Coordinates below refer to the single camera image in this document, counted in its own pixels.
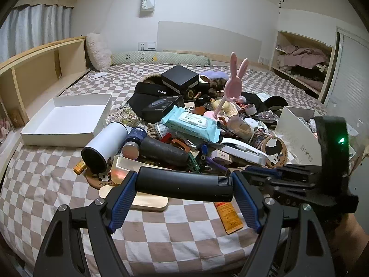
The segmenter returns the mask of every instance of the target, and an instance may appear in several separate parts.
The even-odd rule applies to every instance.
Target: wall outlet
[[[156,42],[147,42],[147,51],[155,51]]]
[[[137,51],[147,51],[147,42],[138,43]]]

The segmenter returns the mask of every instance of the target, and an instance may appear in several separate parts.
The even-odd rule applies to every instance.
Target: checkered bedsheet
[[[164,72],[172,65],[119,65],[108,75],[93,79],[89,73],[62,95],[111,93],[118,108],[134,93],[143,75]],[[196,72],[228,67],[191,67]],[[321,103],[271,72],[248,70],[244,90],[283,96],[290,106],[312,108],[324,113]],[[57,207],[89,205],[98,197],[73,166],[81,149],[35,147],[20,144],[15,151],[0,193],[0,232],[9,246],[27,264],[34,266],[41,242]],[[237,204],[233,204],[243,217]],[[84,251],[90,271],[98,275],[87,230],[82,230]],[[162,213],[130,210],[123,227],[113,234],[127,270],[133,274],[225,270],[241,265],[250,254],[256,234],[245,227],[227,235],[213,203],[169,199]]]

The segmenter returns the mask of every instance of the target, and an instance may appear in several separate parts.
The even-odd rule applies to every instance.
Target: blue wipes pack
[[[200,137],[206,141],[219,141],[220,129],[217,122],[202,115],[187,112],[183,107],[174,106],[161,123],[170,129]]]

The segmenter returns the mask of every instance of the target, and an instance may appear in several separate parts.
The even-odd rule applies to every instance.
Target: white cardboard box
[[[102,129],[111,94],[83,94],[49,100],[21,131],[26,145],[84,147]]]
[[[318,139],[298,117],[305,121],[319,115],[313,109],[285,106],[275,128],[277,135],[282,135],[284,141],[289,141],[289,150],[299,160],[300,164],[322,165],[321,149]]]

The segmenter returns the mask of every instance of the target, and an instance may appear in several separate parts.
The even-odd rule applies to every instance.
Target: white pillow
[[[106,71],[111,64],[111,51],[100,34],[89,33],[86,36],[87,54],[91,64],[100,72]]]

